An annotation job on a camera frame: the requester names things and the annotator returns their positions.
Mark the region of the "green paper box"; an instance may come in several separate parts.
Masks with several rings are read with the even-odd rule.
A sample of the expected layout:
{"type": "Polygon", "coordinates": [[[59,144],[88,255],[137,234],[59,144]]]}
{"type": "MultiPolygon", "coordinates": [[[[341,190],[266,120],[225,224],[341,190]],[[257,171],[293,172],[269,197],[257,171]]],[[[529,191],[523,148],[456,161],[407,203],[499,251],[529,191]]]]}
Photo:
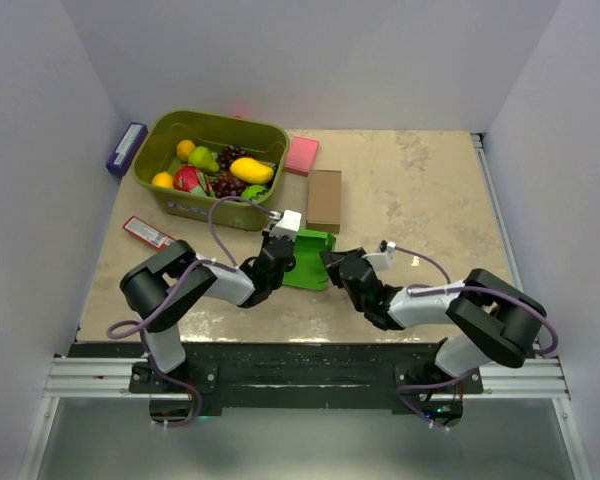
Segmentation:
{"type": "Polygon", "coordinates": [[[284,274],[283,285],[311,291],[328,288],[328,274],[321,260],[321,252],[331,252],[336,237],[331,233],[301,229],[294,245],[295,267],[284,274]]]}

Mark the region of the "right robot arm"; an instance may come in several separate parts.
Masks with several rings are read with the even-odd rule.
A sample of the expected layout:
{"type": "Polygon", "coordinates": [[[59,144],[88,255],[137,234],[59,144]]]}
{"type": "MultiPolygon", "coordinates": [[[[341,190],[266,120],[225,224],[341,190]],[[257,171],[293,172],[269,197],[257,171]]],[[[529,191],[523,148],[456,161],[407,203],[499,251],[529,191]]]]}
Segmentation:
{"type": "Polygon", "coordinates": [[[394,254],[419,254],[383,241],[373,253],[362,248],[320,253],[331,283],[344,290],[353,308],[383,331],[419,325],[453,324],[461,334],[444,340],[425,369],[428,386],[449,392],[461,375],[487,363],[517,369],[523,366],[534,341],[546,328],[546,310],[537,301],[491,272],[476,268],[460,281],[440,286],[391,286],[377,275],[392,266],[394,254]]]}

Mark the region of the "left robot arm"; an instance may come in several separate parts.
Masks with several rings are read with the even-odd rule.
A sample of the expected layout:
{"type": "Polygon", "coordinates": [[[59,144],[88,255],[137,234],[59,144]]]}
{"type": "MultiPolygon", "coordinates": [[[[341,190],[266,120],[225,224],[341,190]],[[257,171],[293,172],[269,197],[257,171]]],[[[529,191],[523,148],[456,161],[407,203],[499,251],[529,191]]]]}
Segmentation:
{"type": "Polygon", "coordinates": [[[138,319],[118,322],[106,332],[110,339],[136,333],[148,347],[155,366],[151,378],[165,392],[180,390],[187,380],[186,353],[178,322],[203,297],[239,308],[264,302],[282,286],[284,274],[295,267],[294,241],[268,233],[255,257],[229,267],[197,254],[177,240],[129,271],[120,290],[138,319]]]}

